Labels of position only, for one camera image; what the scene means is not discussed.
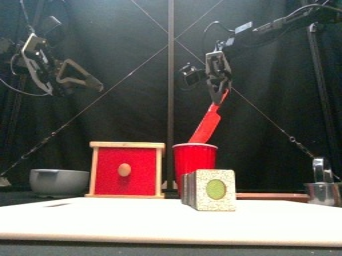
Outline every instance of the metal container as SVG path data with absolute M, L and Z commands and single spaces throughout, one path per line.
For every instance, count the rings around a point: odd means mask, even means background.
M 30 189 L 38 197 L 64 198 L 84 195 L 89 172 L 60 169 L 32 169 Z
M 342 207 L 342 183 L 305 183 L 304 187 L 310 204 Z

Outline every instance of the white table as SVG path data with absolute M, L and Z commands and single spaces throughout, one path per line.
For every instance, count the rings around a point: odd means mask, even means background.
M 263 255 L 267 248 L 315 249 L 323 255 L 340 255 L 342 208 L 261 200 L 236 204 L 235 212 L 199 212 L 176 199 L 72 198 L 5 206 L 0 208 L 0 255 L 1 248 L 44 241 L 122 248 L 124 244 L 223 251 L 263 248 Z

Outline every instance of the red plastic cup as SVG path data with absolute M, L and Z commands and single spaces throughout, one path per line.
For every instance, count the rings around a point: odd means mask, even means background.
M 173 168 L 177 193 L 181 190 L 181 175 L 197 169 L 215 169 L 217 147 L 204 143 L 173 145 Z

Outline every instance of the black curtain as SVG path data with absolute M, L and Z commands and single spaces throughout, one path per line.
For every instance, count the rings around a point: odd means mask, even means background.
M 38 1 L 24 2 L 32 21 Z M 0 7 L 9 13 L 1 19 L 8 24 L 0 28 L 1 36 L 24 40 L 18 3 L 5 0 Z M 212 26 L 204 36 L 211 22 L 219 21 L 225 29 L 249 21 L 260 26 L 299 7 L 299 1 L 175 0 L 173 69 L 179 70 L 188 62 L 204 68 L 204 53 L 213 50 L 216 40 L 227 40 L 228 32 L 220 26 Z M 32 168 L 89 171 L 89 141 L 167 142 L 167 8 L 167 0 L 69 0 L 65 5 L 57 0 L 45 2 L 40 23 L 45 16 L 53 15 L 65 30 L 53 54 L 74 60 L 104 83 L 105 90 L 101 93 L 82 90 L 61 98 L 28 97 L 17 96 L 1 86 L 2 169 L 68 124 L 8 172 L 16 186 L 28 186 Z M 328 90 L 336 128 L 340 127 L 340 59 L 335 54 L 340 52 L 340 43 L 335 43 L 340 42 L 339 25 L 327 25 L 319 35 L 324 72 L 332 81 Z M 235 171 L 239 191 L 300 191 L 303 183 L 314 178 L 311 158 L 287 135 L 315 155 L 330 157 L 305 28 L 284 33 L 259 47 L 245 47 L 229 65 L 233 90 L 219 109 L 221 121 L 208 141 L 219 148 L 216 167 Z M 25 77 L 20 81 L 2 64 L 1 78 L 12 81 L 13 86 L 40 93 L 29 76 Z M 188 87 L 181 79 L 175 79 L 173 92 L 176 144 L 188 141 L 211 99 L 204 81 Z M 89 104 L 90 108 L 72 119 Z M 164 178 L 167 171 L 172 170 L 164 165 Z

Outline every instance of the small box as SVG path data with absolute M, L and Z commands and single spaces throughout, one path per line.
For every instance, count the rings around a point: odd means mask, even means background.
M 89 197 L 163 198 L 163 143 L 96 142 Z
M 232 170 L 199 169 L 181 177 L 181 203 L 199 211 L 235 211 Z

